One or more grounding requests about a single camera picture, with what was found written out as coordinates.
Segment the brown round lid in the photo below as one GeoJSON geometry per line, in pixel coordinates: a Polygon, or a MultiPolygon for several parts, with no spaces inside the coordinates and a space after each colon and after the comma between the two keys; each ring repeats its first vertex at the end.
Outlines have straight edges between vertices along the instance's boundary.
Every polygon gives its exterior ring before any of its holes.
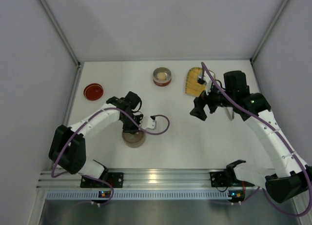
{"type": "Polygon", "coordinates": [[[145,134],[143,132],[132,133],[122,133],[122,138],[126,143],[139,143],[144,140],[145,134]]]}

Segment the tan steel lunch bowl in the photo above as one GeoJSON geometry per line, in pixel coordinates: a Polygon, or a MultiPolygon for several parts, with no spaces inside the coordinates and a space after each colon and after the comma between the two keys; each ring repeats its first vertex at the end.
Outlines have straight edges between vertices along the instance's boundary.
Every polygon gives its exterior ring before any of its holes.
{"type": "Polygon", "coordinates": [[[126,139],[123,139],[123,141],[130,148],[138,148],[138,147],[141,147],[144,144],[145,139],[146,138],[143,137],[142,139],[140,139],[138,141],[134,141],[134,142],[130,142],[130,141],[126,140],[126,139]]]}

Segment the steel food tongs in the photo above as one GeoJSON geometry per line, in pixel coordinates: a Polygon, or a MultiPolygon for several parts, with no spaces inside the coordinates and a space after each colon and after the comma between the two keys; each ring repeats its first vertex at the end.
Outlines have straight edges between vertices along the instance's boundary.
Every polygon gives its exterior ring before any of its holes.
{"type": "Polygon", "coordinates": [[[225,107],[225,111],[227,114],[227,117],[229,118],[230,121],[234,120],[234,110],[232,108],[229,107],[225,107]]]}

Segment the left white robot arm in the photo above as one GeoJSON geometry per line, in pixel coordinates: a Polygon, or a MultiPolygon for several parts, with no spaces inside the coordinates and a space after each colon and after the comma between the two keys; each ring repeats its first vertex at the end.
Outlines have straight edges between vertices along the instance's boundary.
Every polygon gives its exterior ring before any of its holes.
{"type": "Polygon", "coordinates": [[[112,186],[109,170],[103,164],[87,157],[86,140],[94,137],[115,122],[122,122],[122,139],[129,147],[139,147],[145,141],[145,134],[139,129],[143,115],[139,114],[141,98],[128,92],[125,97],[111,97],[94,114],[71,126],[60,125],[54,134],[49,151],[53,161],[51,176],[56,178],[56,167],[66,173],[82,175],[82,181],[90,187],[112,186]]]}

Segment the white round bun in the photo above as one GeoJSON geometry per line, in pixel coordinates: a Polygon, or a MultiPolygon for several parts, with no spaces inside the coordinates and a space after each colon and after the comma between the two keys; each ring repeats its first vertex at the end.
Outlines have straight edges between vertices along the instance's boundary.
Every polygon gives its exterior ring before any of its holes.
{"type": "Polygon", "coordinates": [[[159,72],[156,75],[156,79],[159,81],[165,81],[165,80],[167,80],[167,75],[165,72],[159,72]]]}

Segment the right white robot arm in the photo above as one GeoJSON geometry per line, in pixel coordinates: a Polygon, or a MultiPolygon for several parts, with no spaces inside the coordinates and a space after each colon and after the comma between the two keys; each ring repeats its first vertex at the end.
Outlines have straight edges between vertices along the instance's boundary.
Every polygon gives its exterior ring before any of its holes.
{"type": "Polygon", "coordinates": [[[194,99],[190,114],[204,121],[204,107],[214,113],[218,107],[231,107],[257,136],[269,155],[273,169],[237,160],[226,166],[229,185],[247,182],[266,189],[277,203],[283,203],[308,190],[306,179],[311,179],[312,168],[296,154],[277,124],[271,106],[260,93],[251,93],[242,71],[224,74],[225,87],[215,86],[208,75],[198,76],[197,83],[205,89],[194,99]]]}

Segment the red round lid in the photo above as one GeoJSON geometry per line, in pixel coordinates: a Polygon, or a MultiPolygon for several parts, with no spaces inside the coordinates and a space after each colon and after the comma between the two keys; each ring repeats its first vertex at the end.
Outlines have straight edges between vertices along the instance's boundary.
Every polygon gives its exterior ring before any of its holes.
{"type": "Polygon", "coordinates": [[[85,87],[83,91],[84,97],[89,101],[97,101],[104,94],[103,87],[98,83],[92,83],[85,87]]]}

